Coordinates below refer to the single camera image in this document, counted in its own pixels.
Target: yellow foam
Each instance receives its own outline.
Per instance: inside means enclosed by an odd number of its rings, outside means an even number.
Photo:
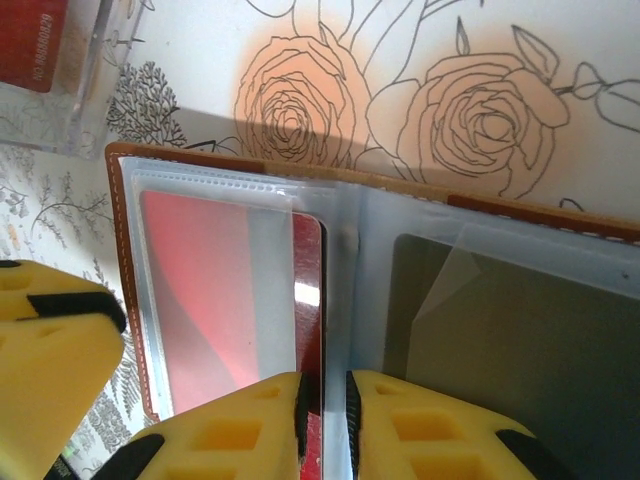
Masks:
[[[165,443],[139,480],[299,478],[299,373],[283,373],[153,425]]]
[[[38,318],[27,295],[107,292],[33,262],[0,268],[0,478],[41,480],[122,357],[100,313]]]
[[[372,371],[361,398],[360,480],[535,480],[496,437],[510,418]]]

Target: red label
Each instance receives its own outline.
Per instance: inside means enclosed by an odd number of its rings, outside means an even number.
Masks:
[[[67,0],[0,0],[0,81],[51,90]]]

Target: rose illustration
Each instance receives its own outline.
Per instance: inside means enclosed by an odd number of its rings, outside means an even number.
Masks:
[[[321,27],[272,37],[242,78],[235,105],[245,155],[351,167],[369,138],[367,84],[348,50]]]
[[[392,98],[406,108],[396,135],[372,121]],[[569,121],[564,102],[511,54],[445,58],[422,86],[409,80],[381,91],[367,116],[374,138],[413,177],[452,183],[455,173],[458,186],[482,179],[483,189],[511,198],[533,188],[553,153],[554,130]]]

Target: brown leather cover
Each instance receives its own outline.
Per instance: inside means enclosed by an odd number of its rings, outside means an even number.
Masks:
[[[144,349],[138,312],[138,295],[135,285],[135,272],[129,238],[124,188],[120,157],[148,157],[188,165],[216,167],[247,173],[262,173],[274,176],[297,178],[315,178],[357,183],[390,192],[410,195],[424,200],[440,202],[468,210],[506,216],[514,220],[545,225],[548,227],[569,230],[591,236],[599,236],[609,240],[627,243],[640,242],[640,225],[610,217],[593,215],[584,212],[564,210],[560,208],[527,204],[524,202],[504,200],[496,197],[468,194],[444,187],[436,187],[421,183],[408,182],[396,178],[385,177],[373,173],[353,170],[338,170],[314,165],[300,165],[277,161],[225,157],[215,153],[181,150],[155,145],[138,145],[115,142],[107,145],[105,150],[113,216],[116,230],[118,263],[124,299],[129,314],[129,325],[136,346],[136,360],[140,374],[143,405],[147,415],[158,419],[152,410],[149,395],[149,374],[144,361]]]

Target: black foam stripe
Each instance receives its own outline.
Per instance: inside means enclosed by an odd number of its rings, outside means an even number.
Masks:
[[[296,438],[298,439],[298,460],[301,464],[304,463],[304,458],[307,455],[307,421],[309,418],[310,395],[309,376],[306,373],[302,373],[294,411],[294,427]]]
[[[71,468],[69,462],[60,455],[53,462],[53,466],[44,476],[44,480],[81,480],[80,476]]]
[[[136,480],[164,444],[164,437],[152,433],[118,449],[94,475],[93,480]]]
[[[106,292],[27,295],[27,299],[39,318],[101,313],[111,319],[120,333],[124,332],[127,327],[127,317],[118,301],[113,295]]]
[[[537,438],[515,430],[499,430],[496,436],[536,480],[577,480],[578,477],[560,463]]]
[[[13,260],[0,260],[0,268],[16,268],[20,265],[20,262],[14,262]]]
[[[349,450],[351,452],[351,471],[353,478],[358,478],[360,464],[360,428],[362,426],[362,399],[353,372],[347,372],[346,379],[346,415],[349,433]]]

